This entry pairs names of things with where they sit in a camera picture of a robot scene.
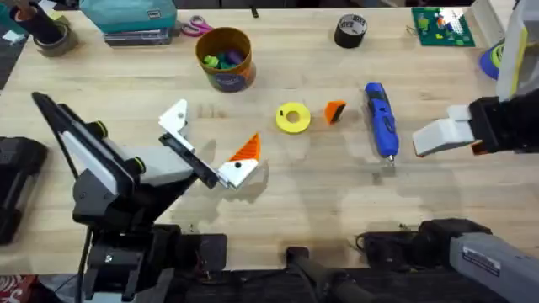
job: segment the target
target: label sticker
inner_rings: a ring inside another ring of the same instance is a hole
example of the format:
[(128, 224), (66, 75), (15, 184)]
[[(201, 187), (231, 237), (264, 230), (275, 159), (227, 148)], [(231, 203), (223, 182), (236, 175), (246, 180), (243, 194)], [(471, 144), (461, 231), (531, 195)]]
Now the label sticker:
[(468, 247), (462, 248), (462, 258), (470, 263), (474, 263), (496, 277), (499, 277), (499, 273), (502, 269), (502, 264), (500, 262)]
[(148, 12), (148, 17), (150, 17), (150, 19), (161, 18), (161, 10), (160, 9), (150, 9), (147, 12)]
[(245, 88), (247, 81), (241, 75), (218, 73), (213, 75), (216, 83), (225, 92), (237, 92)]

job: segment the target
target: tape roll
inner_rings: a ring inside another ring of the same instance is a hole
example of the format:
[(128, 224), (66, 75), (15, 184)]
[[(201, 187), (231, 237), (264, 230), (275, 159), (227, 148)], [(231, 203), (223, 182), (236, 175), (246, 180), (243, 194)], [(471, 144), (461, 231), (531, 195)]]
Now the tape roll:
[(334, 41), (344, 48), (358, 47), (367, 31), (367, 21), (356, 14), (346, 14), (339, 19)]
[[(290, 122), (286, 117), (289, 113), (297, 113), (298, 121)], [(311, 112), (303, 104), (289, 102), (282, 104), (277, 109), (277, 115), (275, 116), (277, 126), (283, 131), (289, 134), (297, 134), (306, 130), (309, 124), (311, 124)]]

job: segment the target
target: black tape roll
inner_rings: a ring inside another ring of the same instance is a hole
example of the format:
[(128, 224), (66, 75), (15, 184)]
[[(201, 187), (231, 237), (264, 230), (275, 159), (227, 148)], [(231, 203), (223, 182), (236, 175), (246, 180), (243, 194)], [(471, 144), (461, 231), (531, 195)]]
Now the black tape roll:
[(367, 31), (367, 21), (360, 15), (346, 14), (339, 19), (334, 40), (344, 48), (358, 47)]
[(43, 44), (51, 45), (59, 41), (63, 35), (55, 26), (54, 21), (49, 18), (47, 13), (45, 13), (43, 8), (38, 4), (31, 2), (29, 5), (34, 8), (36, 12), (31, 19), (24, 21), (18, 20), (15, 17), (19, 11), (17, 6), (13, 6), (9, 12), (9, 17)]

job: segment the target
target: orange and white object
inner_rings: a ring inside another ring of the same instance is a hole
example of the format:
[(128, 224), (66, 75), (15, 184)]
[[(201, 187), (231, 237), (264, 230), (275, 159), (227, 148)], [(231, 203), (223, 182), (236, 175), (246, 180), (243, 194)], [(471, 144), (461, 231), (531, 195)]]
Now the orange and white object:
[(219, 176), (225, 177), (228, 185), (237, 189), (259, 165), (259, 159), (260, 136), (256, 133), (228, 162), (219, 167)]

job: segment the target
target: yellow object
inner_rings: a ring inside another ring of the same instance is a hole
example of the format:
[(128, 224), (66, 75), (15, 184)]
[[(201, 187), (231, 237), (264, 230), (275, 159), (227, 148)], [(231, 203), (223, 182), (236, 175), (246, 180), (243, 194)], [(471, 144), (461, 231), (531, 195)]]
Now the yellow object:
[[(298, 119), (296, 122), (291, 122), (288, 120), (287, 115), (294, 113), (297, 114)], [(311, 113), (305, 105), (289, 102), (282, 104), (277, 109), (275, 120), (277, 121), (277, 126), (283, 131), (289, 134), (297, 134), (306, 130), (309, 124), (311, 124)]]
[(524, 61), (524, 51), (526, 50), (526, 44), (528, 42), (528, 29), (524, 27), (520, 32), (520, 45), (519, 52), (516, 55), (515, 74), (513, 75), (513, 85), (511, 86), (511, 96), (516, 93), (516, 89), (519, 86), (520, 68), (522, 67), (522, 61)]
[(54, 10), (54, 9), (51, 9), (51, 10), (47, 11), (47, 15), (49, 15), (49, 17), (50, 17), (53, 21), (59, 21), (59, 22), (62, 22), (62, 23), (64, 23), (64, 24), (69, 25), (69, 20), (67, 20), (66, 16), (64, 16), (64, 15), (61, 14), (60, 12), (57, 12), (57, 11)]

